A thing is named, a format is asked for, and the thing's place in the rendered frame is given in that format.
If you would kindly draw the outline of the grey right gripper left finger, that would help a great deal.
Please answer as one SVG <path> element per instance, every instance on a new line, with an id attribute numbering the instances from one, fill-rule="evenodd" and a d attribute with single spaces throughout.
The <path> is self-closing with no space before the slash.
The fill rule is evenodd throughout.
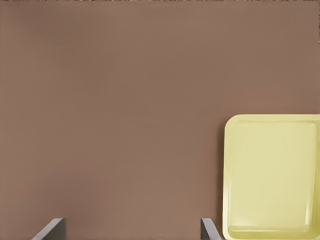
<path id="1" fill-rule="evenodd" d="M 64 218 L 52 219 L 31 240 L 66 240 L 66 220 Z"/>

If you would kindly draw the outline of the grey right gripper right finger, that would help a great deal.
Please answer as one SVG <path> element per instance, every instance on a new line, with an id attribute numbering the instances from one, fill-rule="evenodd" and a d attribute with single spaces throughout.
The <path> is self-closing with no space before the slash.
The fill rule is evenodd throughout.
<path id="1" fill-rule="evenodd" d="M 211 218 L 200 219 L 200 239 L 201 240 L 222 240 Z"/>

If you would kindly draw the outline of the pale yellow divided tray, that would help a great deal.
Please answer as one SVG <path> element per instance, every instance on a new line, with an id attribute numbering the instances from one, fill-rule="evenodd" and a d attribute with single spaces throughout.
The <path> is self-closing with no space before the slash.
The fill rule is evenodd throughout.
<path id="1" fill-rule="evenodd" d="M 239 114 L 224 129 L 226 240 L 320 240 L 320 114 Z"/>

